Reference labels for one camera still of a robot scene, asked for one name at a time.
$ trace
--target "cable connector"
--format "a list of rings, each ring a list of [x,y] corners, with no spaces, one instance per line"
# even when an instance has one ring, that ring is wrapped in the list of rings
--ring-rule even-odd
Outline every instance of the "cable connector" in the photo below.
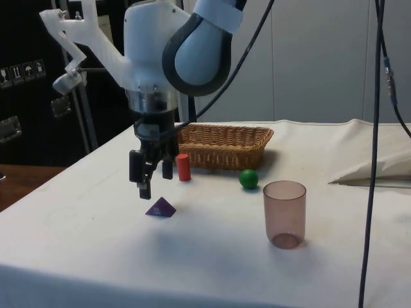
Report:
[[[398,104],[397,101],[397,90],[396,90],[396,82],[394,79],[394,72],[391,69],[390,58],[384,58],[384,66],[385,66],[385,81],[387,82],[387,88],[390,95],[391,103],[396,106]]]

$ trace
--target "wooden floor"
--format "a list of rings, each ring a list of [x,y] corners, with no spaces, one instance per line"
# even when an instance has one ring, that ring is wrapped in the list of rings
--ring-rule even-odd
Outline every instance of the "wooden floor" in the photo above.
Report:
[[[62,172],[62,167],[0,165],[0,212]]]

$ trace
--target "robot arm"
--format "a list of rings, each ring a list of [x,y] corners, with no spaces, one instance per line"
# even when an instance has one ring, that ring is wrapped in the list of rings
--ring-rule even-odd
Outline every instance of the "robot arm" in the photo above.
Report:
[[[158,163],[163,160],[163,177],[172,179],[179,153],[177,136],[159,140],[174,128],[175,89],[204,96],[223,85],[231,68],[232,34],[247,0],[198,0],[191,16],[168,0],[136,3],[125,13],[124,56],[99,29],[96,0],[71,1],[81,1],[83,17],[78,13],[75,20],[66,20],[60,10],[40,13],[47,30],[73,57],[53,86],[67,94],[82,82],[78,66],[85,55],[74,43],[89,46],[126,90],[129,108],[140,118],[134,130],[141,148],[130,152],[130,181],[141,198],[150,199]]]

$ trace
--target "folded cloth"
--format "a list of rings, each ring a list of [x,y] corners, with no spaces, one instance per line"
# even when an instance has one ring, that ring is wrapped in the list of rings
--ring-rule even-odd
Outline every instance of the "folded cloth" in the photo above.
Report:
[[[352,120],[331,138],[328,147],[330,183],[363,185],[371,175],[372,124]],[[381,124],[377,178],[388,185],[411,187],[411,139],[397,124]]]

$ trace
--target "plastic cup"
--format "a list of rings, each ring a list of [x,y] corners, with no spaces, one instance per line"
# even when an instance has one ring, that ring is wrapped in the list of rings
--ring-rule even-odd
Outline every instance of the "plastic cup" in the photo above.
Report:
[[[300,183],[272,182],[264,187],[265,228],[270,242],[281,249],[293,249],[304,240],[306,193]]]

